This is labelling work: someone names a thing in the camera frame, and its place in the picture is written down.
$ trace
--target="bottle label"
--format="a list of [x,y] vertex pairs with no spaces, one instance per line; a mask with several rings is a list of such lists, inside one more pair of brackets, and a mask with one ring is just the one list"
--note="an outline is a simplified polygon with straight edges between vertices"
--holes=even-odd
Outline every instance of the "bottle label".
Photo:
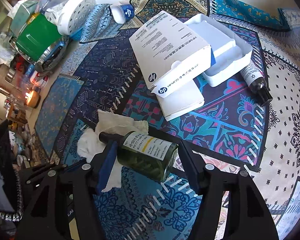
[[163,161],[172,143],[139,132],[133,132],[123,145],[139,153]]
[[247,85],[250,86],[253,81],[255,81],[259,77],[263,77],[260,70],[255,66],[255,64],[250,61],[249,65],[243,68],[240,71]]

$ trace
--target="hp logo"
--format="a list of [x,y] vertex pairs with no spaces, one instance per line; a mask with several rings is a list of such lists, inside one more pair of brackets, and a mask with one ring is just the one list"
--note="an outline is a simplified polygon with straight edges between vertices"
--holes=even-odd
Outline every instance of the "hp logo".
[[167,92],[167,90],[168,90],[167,88],[163,87],[163,88],[160,88],[158,92],[159,92],[159,94],[163,94],[163,93]]
[[148,80],[150,82],[153,82],[153,81],[155,81],[156,78],[157,78],[157,74],[156,73],[152,73],[152,74],[150,74]]

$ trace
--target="open box lid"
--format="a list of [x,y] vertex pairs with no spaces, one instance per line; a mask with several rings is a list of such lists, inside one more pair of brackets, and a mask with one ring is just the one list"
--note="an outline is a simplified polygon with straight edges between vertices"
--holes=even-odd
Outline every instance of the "open box lid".
[[165,98],[214,64],[211,46],[165,11],[130,38],[148,89]]
[[185,25],[212,46],[216,64],[202,73],[210,86],[221,84],[249,64],[252,46],[222,23],[204,14],[197,14]]

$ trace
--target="blue paper cup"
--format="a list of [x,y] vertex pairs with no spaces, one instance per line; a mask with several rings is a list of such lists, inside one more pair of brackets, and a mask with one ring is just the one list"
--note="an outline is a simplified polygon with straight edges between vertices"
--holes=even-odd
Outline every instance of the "blue paper cup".
[[116,23],[125,24],[134,17],[134,7],[131,4],[111,5],[110,8]]

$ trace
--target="green glass bottle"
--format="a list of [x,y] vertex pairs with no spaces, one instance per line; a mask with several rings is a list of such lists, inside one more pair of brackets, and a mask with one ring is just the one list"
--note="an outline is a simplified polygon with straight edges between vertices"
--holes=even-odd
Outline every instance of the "green glass bottle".
[[118,162],[155,181],[165,181],[177,154],[178,145],[140,132],[99,134],[101,142],[118,142]]

